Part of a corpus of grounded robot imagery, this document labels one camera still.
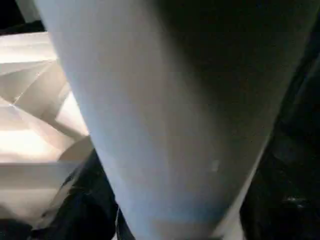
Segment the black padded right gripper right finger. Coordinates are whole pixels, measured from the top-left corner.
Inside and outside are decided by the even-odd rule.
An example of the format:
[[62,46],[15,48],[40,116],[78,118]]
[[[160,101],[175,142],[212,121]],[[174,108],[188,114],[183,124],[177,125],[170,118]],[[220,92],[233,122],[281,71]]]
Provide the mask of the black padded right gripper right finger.
[[248,240],[320,238],[320,155],[290,138],[266,149],[240,209]]

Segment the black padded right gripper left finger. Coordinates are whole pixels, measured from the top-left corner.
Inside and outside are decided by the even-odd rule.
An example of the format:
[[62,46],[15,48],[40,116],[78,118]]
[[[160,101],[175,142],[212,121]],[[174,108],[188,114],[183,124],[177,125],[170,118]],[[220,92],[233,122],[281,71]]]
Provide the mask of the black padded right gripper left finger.
[[63,182],[31,240],[111,240],[117,203],[95,150]]

